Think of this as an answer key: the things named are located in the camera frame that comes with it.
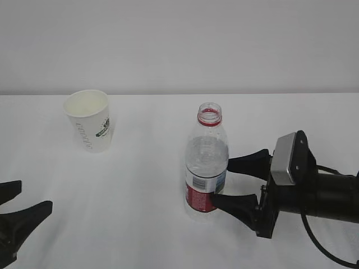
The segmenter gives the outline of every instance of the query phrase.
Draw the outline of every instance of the printed logo on cup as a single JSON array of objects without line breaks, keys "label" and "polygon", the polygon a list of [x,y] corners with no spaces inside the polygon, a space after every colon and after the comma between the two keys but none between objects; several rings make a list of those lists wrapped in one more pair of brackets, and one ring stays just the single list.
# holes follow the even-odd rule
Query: printed logo on cup
[{"label": "printed logo on cup", "polygon": [[102,123],[102,128],[103,128],[103,129],[96,134],[96,137],[100,137],[100,136],[105,136],[105,135],[107,135],[109,126],[110,126],[110,119],[107,118],[107,119]]}]

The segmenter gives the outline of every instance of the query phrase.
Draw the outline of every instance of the red label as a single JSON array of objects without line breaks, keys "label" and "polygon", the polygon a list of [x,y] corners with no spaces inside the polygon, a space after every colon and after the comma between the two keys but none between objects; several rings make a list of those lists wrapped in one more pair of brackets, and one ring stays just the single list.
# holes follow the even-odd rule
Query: red label
[{"label": "red label", "polygon": [[214,192],[198,192],[186,183],[186,201],[193,209],[200,212],[210,212],[216,207],[212,205],[210,195]]}]

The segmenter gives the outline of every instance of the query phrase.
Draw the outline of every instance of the cup rim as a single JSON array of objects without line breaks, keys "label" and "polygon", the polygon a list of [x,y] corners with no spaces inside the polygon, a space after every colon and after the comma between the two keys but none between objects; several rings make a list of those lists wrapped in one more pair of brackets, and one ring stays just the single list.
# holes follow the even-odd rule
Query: cup rim
[{"label": "cup rim", "polygon": [[[70,98],[74,97],[74,96],[77,95],[77,94],[81,94],[81,93],[83,93],[83,92],[89,92],[89,91],[92,91],[92,92],[95,91],[95,92],[99,92],[99,93],[103,94],[103,95],[105,96],[105,98],[106,98],[106,105],[103,106],[101,109],[99,109],[98,111],[96,111],[96,112],[94,112],[94,113],[91,113],[91,114],[89,114],[89,115],[83,115],[83,116],[73,115],[73,114],[69,113],[69,112],[66,110],[65,104],[66,104],[66,102],[68,102],[68,101],[70,100]],[[96,114],[98,114],[98,113],[104,111],[107,107],[108,107],[108,95],[107,95],[105,92],[100,91],[100,90],[81,90],[81,91],[74,92],[73,94],[71,94],[70,96],[68,96],[68,97],[66,98],[66,100],[63,102],[63,105],[62,105],[62,109],[63,109],[64,113],[65,113],[66,115],[68,115],[68,116],[70,116],[70,117],[74,117],[74,118],[88,118],[88,117],[91,117],[91,116],[93,116],[93,115],[96,115]]]}]

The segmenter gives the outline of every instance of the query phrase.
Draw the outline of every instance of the bottle label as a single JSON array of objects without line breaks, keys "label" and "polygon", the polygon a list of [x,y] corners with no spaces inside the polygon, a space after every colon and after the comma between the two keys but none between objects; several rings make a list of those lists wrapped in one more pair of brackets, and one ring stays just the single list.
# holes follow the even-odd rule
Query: bottle label
[{"label": "bottle label", "polygon": [[224,188],[227,170],[213,178],[202,178],[192,174],[186,168],[186,201],[195,210],[210,212],[216,208],[212,205],[210,195],[219,193]]}]

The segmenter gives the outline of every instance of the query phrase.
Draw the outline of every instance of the plastic water bottle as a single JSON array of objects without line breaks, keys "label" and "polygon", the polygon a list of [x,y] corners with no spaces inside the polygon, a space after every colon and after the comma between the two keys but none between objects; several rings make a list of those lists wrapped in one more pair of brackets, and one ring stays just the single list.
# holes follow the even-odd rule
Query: plastic water bottle
[{"label": "plastic water bottle", "polygon": [[211,193],[221,193],[228,165],[228,141],[218,104],[199,108],[197,124],[186,147],[186,202],[196,211],[215,210]]}]

